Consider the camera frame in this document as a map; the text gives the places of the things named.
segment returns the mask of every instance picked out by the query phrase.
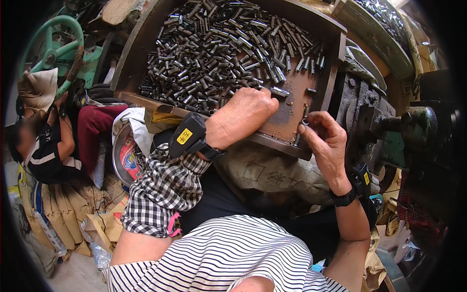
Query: pink string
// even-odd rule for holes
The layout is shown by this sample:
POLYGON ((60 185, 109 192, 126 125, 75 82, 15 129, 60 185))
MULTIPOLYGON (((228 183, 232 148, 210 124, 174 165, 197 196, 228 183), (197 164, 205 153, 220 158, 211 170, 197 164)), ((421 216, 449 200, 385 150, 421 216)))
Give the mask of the pink string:
POLYGON ((167 227, 167 230, 169 231, 169 236, 170 237, 177 236, 182 231, 180 228, 178 228, 174 232, 172 232, 172 233, 170 232, 174 228, 175 219, 177 219, 178 217, 180 217, 180 214, 177 211, 175 211, 175 214, 173 214, 173 216, 170 218, 169 226, 167 227))

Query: red pants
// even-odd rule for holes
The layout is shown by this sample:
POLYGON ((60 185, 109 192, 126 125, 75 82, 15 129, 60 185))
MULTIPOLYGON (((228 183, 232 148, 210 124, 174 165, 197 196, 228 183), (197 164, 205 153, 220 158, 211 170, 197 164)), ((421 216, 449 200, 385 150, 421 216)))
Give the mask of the red pants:
POLYGON ((78 150, 89 175, 96 167, 99 155, 99 134, 112 130, 113 121, 128 106, 85 106, 78 114, 78 150))

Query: black shirt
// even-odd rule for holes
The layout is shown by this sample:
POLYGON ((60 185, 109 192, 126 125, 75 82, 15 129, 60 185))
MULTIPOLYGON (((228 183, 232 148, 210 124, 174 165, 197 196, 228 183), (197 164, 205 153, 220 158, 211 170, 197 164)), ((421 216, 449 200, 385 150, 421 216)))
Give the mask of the black shirt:
POLYGON ((78 147, 63 161, 60 161, 57 144, 61 142, 60 125, 46 124, 39 131, 37 142, 26 158, 31 174, 43 184, 60 184, 73 179, 84 178, 85 166, 78 155, 78 147))

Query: checkered sleeve cover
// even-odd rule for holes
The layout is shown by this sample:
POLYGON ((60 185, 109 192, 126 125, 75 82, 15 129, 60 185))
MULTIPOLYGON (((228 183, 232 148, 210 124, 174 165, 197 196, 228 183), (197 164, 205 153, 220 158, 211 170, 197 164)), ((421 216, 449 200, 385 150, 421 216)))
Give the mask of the checkered sleeve cover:
POLYGON ((165 238, 170 218, 176 211, 188 211, 201 199, 200 176, 211 165, 196 155, 169 156, 168 143, 148 156, 149 169, 130 186, 123 227, 133 233, 165 238))

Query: hand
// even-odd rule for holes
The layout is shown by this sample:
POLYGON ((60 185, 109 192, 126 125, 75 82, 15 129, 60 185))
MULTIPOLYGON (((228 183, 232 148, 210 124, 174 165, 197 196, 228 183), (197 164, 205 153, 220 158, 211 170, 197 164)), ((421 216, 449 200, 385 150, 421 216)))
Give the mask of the hand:
POLYGON ((328 112, 311 112, 307 120, 310 126, 299 125, 302 135, 316 158, 316 163, 337 196, 347 194, 352 185, 347 179, 344 157, 347 133, 328 112))
POLYGON ((240 88, 229 102, 206 121, 206 142, 224 150, 248 137, 279 108, 268 89, 240 88))
POLYGON ((59 99, 57 99, 56 102, 54 102, 57 109, 60 109, 60 106, 65 103, 67 97, 68 97, 68 91, 65 91, 65 93, 59 99))
POLYGON ((57 108, 56 107, 52 107, 50 109, 50 113, 49 113, 49 117, 47 118, 47 123, 50 125, 50 126, 53 126, 55 124, 55 122, 57 121, 57 108))

